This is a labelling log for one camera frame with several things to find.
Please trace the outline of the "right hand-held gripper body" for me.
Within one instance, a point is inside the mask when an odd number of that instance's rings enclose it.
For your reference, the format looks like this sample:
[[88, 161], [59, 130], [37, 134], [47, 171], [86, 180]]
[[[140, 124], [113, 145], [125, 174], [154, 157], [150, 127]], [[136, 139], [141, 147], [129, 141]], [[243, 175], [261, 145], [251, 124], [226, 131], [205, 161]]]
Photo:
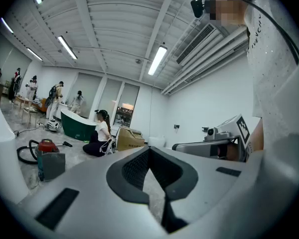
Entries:
[[211, 155], [227, 160], [227, 145], [237, 141], [239, 162], [247, 160], [246, 149], [250, 140], [250, 132], [242, 115], [232, 117], [217, 127], [204, 127], [203, 129], [207, 133], [203, 142], [210, 144]]

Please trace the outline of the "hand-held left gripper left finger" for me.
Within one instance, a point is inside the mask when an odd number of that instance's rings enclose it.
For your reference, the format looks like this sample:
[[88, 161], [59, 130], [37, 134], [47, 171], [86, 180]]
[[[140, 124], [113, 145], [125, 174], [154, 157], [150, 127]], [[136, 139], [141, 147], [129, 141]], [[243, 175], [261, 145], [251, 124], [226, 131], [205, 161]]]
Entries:
[[122, 200], [109, 187], [106, 173], [110, 166], [128, 157], [134, 148], [89, 159], [67, 170], [25, 198], [23, 210], [33, 219], [64, 189], [78, 192], [50, 236], [56, 239], [160, 239], [166, 230], [156, 221], [148, 205]]

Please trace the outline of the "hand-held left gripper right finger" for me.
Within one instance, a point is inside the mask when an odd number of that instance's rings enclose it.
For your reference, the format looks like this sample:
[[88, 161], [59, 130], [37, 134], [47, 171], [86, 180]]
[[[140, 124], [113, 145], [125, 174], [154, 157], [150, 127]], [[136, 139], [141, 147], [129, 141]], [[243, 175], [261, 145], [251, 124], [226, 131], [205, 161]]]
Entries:
[[205, 158], [166, 148], [149, 148], [153, 173], [165, 188], [166, 226], [149, 221], [149, 232], [185, 234], [259, 234], [262, 218], [254, 185], [262, 152], [246, 163]]

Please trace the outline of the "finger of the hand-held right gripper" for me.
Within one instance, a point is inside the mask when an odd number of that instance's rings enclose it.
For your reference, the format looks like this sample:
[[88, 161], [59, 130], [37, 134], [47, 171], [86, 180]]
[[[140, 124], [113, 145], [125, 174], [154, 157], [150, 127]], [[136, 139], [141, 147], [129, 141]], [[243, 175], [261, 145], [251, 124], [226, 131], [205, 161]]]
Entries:
[[211, 157], [210, 144], [206, 142], [176, 143], [171, 149], [195, 156]]

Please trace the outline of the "person's right hand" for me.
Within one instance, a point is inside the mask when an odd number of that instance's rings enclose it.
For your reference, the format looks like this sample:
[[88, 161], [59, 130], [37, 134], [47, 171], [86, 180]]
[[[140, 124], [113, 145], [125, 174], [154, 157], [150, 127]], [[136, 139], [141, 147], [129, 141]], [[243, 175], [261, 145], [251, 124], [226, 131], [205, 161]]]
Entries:
[[227, 145], [226, 159], [230, 161], [239, 161], [239, 148], [237, 144]]

